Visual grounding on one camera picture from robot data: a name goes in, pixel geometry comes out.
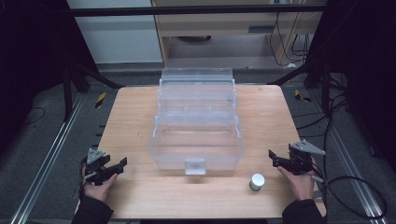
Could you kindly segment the dark curtain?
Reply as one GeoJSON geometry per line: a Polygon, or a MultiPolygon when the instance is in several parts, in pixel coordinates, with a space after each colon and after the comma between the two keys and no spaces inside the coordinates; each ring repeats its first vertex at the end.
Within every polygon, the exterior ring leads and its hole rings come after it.
{"type": "Polygon", "coordinates": [[[63,82],[61,44],[86,68],[97,67],[66,0],[0,0],[0,157],[21,129],[40,92],[63,82]]]}
{"type": "Polygon", "coordinates": [[[396,173],[396,0],[327,0],[309,57],[346,75],[349,101],[396,173]]]}

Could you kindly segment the small white round can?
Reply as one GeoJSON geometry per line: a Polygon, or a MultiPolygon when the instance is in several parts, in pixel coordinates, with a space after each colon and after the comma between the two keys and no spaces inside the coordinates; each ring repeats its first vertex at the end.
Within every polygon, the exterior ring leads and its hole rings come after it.
{"type": "Polygon", "coordinates": [[[249,188],[253,191],[259,191],[265,184],[265,177],[262,174],[254,174],[250,178],[249,188]]]}

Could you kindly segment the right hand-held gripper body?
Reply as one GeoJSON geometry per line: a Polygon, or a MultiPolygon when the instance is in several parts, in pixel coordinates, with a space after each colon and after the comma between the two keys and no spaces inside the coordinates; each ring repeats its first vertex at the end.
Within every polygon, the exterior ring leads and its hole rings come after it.
{"type": "Polygon", "coordinates": [[[301,175],[312,171],[313,154],[324,156],[326,152],[306,140],[289,144],[290,167],[288,170],[294,175],[301,175]]]}

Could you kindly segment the person's left hand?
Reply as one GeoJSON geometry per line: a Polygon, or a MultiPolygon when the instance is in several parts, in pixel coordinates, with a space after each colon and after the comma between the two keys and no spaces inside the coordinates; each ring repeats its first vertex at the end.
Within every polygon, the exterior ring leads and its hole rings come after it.
{"type": "Polygon", "coordinates": [[[100,202],[105,203],[111,187],[114,185],[118,178],[117,174],[111,176],[103,185],[96,186],[91,182],[82,179],[83,194],[87,197],[94,198],[100,202]]]}

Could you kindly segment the black horizontal frame bar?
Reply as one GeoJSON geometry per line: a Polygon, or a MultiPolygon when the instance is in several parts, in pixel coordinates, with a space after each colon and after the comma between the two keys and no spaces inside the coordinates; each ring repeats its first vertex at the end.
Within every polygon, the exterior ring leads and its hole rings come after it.
{"type": "Polygon", "coordinates": [[[189,15],[229,13],[277,13],[318,12],[327,9],[326,4],[314,5],[232,5],[232,6],[185,6],[185,7],[122,7],[122,8],[78,8],[69,9],[75,17],[96,16],[146,16],[146,15],[189,15]]]}

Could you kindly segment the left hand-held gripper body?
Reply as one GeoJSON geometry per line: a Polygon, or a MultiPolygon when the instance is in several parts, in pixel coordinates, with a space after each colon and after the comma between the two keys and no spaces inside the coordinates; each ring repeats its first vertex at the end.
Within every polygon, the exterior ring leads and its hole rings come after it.
{"type": "Polygon", "coordinates": [[[95,185],[102,185],[108,180],[106,176],[106,164],[110,156],[104,151],[90,148],[86,158],[83,160],[83,178],[95,185]]]}

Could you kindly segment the person's right hand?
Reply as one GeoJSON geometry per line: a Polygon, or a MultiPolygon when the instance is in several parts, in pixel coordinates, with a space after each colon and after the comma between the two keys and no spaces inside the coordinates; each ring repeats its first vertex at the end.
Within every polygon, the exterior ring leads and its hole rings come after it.
{"type": "Polygon", "coordinates": [[[298,201],[311,200],[314,198],[315,180],[313,171],[302,175],[294,175],[285,168],[279,166],[277,170],[289,181],[290,188],[298,201]]]}

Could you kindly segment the light wooden desk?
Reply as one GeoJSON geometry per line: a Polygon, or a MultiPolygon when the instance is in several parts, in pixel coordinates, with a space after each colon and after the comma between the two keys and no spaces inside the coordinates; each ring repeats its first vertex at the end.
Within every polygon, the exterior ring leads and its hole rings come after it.
{"type": "MultiPolygon", "coordinates": [[[[154,7],[217,6],[217,5],[314,5],[327,0],[150,0],[154,7]]],[[[272,55],[279,64],[291,61],[291,46],[298,35],[312,35],[322,13],[230,13],[157,15],[157,33],[163,62],[171,64],[171,43],[178,37],[215,37],[231,35],[264,35],[272,55]]]]}

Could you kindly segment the aluminium floor rail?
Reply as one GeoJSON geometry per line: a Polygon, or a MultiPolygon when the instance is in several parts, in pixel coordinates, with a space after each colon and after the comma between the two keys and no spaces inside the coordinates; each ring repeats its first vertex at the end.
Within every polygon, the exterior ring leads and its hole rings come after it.
{"type": "Polygon", "coordinates": [[[69,118],[63,122],[59,132],[52,142],[49,152],[47,153],[44,161],[42,162],[35,178],[26,192],[23,200],[21,201],[18,209],[10,220],[10,224],[25,224],[30,216],[38,196],[40,195],[44,185],[48,179],[50,171],[55,164],[59,153],[61,152],[64,142],[75,123],[78,113],[81,109],[81,104],[85,98],[84,93],[78,93],[75,102],[72,104],[72,112],[69,118]]]}
{"type": "Polygon", "coordinates": [[[329,126],[329,121],[324,120],[323,123],[327,127],[323,145],[327,146],[327,141],[331,142],[333,151],[340,160],[346,175],[350,176],[352,187],[362,205],[364,215],[370,218],[371,224],[388,224],[385,218],[385,209],[380,207],[373,189],[363,182],[361,171],[347,152],[339,132],[337,132],[334,125],[332,127],[329,126]]]}

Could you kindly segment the white cabinet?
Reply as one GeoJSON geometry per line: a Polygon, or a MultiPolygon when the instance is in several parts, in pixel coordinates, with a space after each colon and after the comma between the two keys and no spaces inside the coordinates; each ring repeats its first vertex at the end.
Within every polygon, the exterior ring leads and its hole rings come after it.
{"type": "MultiPolygon", "coordinates": [[[[150,0],[67,0],[71,9],[151,7],[150,0]]],[[[148,16],[78,17],[78,27],[94,61],[161,63],[154,18],[148,16]]]]}

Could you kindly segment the yellow black floor tape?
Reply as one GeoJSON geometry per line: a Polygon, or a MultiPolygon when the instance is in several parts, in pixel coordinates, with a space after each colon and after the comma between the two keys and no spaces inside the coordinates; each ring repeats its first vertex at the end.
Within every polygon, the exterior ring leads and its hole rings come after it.
{"type": "Polygon", "coordinates": [[[106,92],[101,92],[99,94],[99,96],[98,96],[98,99],[97,99],[94,107],[95,108],[100,108],[102,106],[103,101],[105,100],[105,98],[106,98],[106,92]]]}
{"type": "Polygon", "coordinates": [[[294,90],[294,98],[307,103],[312,102],[312,100],[309,97],[303,97],[298,90],[294,90]]]}

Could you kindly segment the clear plastic storage box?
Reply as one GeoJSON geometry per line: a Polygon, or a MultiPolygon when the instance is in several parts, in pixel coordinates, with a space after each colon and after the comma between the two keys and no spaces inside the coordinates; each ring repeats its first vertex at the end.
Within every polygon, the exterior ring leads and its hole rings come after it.
{"type": "Polygon", "coordinates": [[[230,68],[165,68],[148,153],[164,170],[232,170],[245,152],[230,68]]]}

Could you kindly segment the black metal stand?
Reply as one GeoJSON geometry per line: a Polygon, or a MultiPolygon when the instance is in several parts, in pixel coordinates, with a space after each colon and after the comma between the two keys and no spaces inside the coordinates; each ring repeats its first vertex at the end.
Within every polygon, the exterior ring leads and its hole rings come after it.
{"type": "Polygon", "coordinates": [[[103,77],[98,72],[95,72],[74,60],[68,60],[64,62],[62,65],[62,76],[64,86],[64,121],[68,121],[71,118],[73,112],[71,84],[75,85],[75,87],[78,89],[78,92],[88,92],[90,89],[90,85],[85,79],[85,76],[92,77],[112,89],[123,88],[123,85],[117,84],[103,77]]]}
{"type": "Polygon", "coordinates": [[[321,82],[321,109],[326,114],[330,114],[330,66],[326,59],[311,59],[304,65],[294,69],[285,76],[269,82],[269,85],[281,86],[287,81],[307,73],[304,85],[307,88],[315,87],[321,82]]]}

